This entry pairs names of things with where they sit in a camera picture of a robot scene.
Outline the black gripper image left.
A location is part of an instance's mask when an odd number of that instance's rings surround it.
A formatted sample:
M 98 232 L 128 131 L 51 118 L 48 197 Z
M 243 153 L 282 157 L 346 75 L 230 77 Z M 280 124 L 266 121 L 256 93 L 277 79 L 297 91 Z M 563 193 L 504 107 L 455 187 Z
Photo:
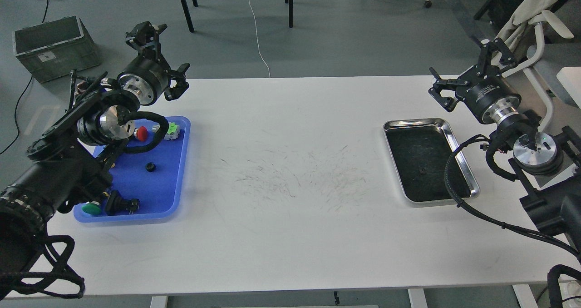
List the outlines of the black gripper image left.
M 181 64 L 177 70 L 171 70 L 168 64 L 161 64 L 164 57 L 159 38 L 166 28 L 166 24 L 153 25 L 145 21 L 125 33 L 125 43 L 135 49 L 139 57 L 125 67 L 117 81 L 143 106 L 153 105 L 162 95 L 166 101 L 177 100 L 189 88 L 186 72 L 190 63 Z

